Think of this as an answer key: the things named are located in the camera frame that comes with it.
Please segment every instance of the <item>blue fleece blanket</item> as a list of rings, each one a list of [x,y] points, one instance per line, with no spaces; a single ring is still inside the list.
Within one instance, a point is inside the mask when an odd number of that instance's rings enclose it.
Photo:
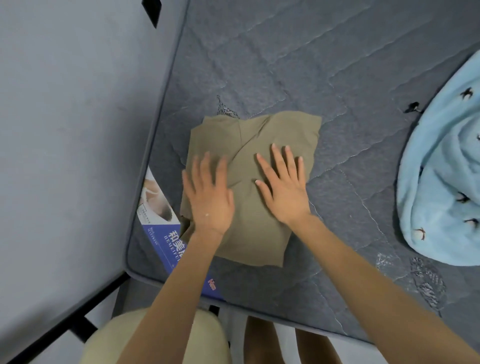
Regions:
[[[413,249],[455,266],[480,265],[480,51],[422,115],[402,156],[396,197]]]

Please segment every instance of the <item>gray mattress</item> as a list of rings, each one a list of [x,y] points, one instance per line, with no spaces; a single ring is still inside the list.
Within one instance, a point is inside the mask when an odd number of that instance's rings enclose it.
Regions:
[[[476,0],[191,0],[149,166],[178,212],[190,129],[204,115],[323,116],[312,212],[480,351],[480,267],[409,249],[395,209],[398,162],[418,118],[402,110],[427,105],[480,48],[479,11]],[[137,219],[125,264],[146,281],[167,277]],[[368,341],[294,236],[283,268],[215,258],[212,273],[232,304]]]

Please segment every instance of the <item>mattress label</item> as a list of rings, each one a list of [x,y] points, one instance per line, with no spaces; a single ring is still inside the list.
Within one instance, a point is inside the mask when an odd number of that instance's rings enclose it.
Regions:
[[[147,167],[144,185],[138,202],[137,217],[145,233],[170,274],[181,259],[187,244],[180,239],[180,221]],[[210,274],[202,287],[202,295],[223,300]]]

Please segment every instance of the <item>white floor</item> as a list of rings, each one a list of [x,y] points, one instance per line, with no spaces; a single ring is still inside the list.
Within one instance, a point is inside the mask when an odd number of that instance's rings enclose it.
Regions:
[[[130,280],[128,293],[125,297],[123,312],[149,307],[159,289],[139,281]],[[247,316],[233,309],[220,309],[218,315],[230,341],[233,364],[243,364],[243,334]],[[286,364],[300,364],[297,352],[295,329],[275,324],[276,332]],[[379,351],[370,345],[354,343],[338,338],[330,339],[343,364],[386,364]]]

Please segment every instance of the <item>bare leg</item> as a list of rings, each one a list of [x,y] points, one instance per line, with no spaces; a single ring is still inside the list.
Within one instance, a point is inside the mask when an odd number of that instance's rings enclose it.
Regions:
[[[245,364],[285,364],[272,322],[248,316],[243,360]]]
[[[295,329],[302,364],[342,364],[327,336]]]

